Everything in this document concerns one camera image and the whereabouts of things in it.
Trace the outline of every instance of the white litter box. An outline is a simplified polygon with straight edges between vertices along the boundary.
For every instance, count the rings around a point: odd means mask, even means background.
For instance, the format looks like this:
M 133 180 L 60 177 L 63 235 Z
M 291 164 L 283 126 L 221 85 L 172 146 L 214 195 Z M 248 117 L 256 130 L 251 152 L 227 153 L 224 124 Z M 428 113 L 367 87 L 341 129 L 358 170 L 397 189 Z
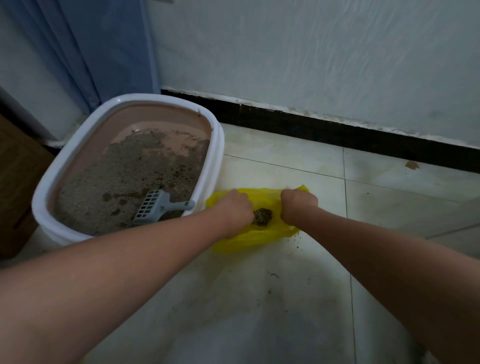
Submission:
M 119 138 L 138 130 L 150 130 L 156 123 L 174 123 L 179 128 L 196 128 L 210 139 L 205 162 L 191 200 L 195 208 L 204 208 L 215 188 L 223 158 L 225 138 L 222 127 L 206 108 L 164 95 L 128 94 L 115 97 L 93 112 L 60 151 L 38 184 L 32 211 L 41 229 L 58 246 L 77 243 L 92 236 L 80 233 L 57 221 L 52 215 L 58 188 L 73 175 L 95 163 L 105 148 Z

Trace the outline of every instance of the litter box rim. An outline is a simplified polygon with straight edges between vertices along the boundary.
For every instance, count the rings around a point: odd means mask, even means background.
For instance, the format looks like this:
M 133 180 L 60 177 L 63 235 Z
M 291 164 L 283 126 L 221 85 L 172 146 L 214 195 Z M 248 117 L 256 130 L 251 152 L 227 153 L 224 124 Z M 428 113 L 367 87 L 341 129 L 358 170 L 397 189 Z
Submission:
M 190 198 L 195 201 L 197 207 L 190 211 L 184 211 L 182 216 L 187 216 L 194 213 L 194 211 L 203 209 L 206 199 L 213 193 L 223 158 L 225 136 L 222 126 L 210 110 L 191 101 L 166 95 L 125 94 L 114 97 L 98 107 L 83 122 L 50 164 L 35 189 L 32 199 L 32 213 L 40 227 L 54 242 L 60 245 L 59 247 L 90 239 L 93 236 L 83 234 L 65 226 L 56 220 L 48 210 L 48 203 L 57 181 L 69 167 L 75 155 L 90 139 L 90 136 L 112 112 L 121 109 L 122 105 L 145 102 L 189 109 L 198 112 L 209 121 L 212 127 L 210 146 L 198 182 Z

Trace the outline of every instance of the white wall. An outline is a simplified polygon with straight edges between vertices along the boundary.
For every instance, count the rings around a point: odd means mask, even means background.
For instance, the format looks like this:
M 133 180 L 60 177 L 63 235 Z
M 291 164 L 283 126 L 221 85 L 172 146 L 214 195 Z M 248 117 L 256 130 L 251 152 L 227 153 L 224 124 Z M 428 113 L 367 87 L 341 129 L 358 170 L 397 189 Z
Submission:
M 83 119 L 34 45 L 1 6 L 0 86 L 57 140 Z
M 163 86 L 480 146 L 474 0 L 148 0 Z

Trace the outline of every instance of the fist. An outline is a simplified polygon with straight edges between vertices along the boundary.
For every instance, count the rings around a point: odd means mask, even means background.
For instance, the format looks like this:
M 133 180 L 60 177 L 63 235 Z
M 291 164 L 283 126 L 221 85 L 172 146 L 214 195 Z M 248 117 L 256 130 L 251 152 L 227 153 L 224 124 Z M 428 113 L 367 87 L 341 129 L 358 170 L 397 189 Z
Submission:
M 247 225 L 253 222 L 253 203 L 247 194 L 231 190 L 213 207 L 218 221 L 222 222 L 223 238 L 233 238 Z
M 286 224 L 296 226 L 296 218 L 307 207 L 318 207 L 318 198 L 307 191 L 283 190 L 282 191 L 282 220 Z

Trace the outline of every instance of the gray litter scoop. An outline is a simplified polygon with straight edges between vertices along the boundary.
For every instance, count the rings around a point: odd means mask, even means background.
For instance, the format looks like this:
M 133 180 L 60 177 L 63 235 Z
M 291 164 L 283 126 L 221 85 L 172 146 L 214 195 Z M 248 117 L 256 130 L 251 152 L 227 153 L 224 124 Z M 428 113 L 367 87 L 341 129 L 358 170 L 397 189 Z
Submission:
M 191 210 L 195 207 L 195 201 L 170 202 L 170 194 L 164 190 L 151 190 L 147 193 L 140 205 L 133 223 L 146 225 L 157 222 L 163 214 L 169 211 Z

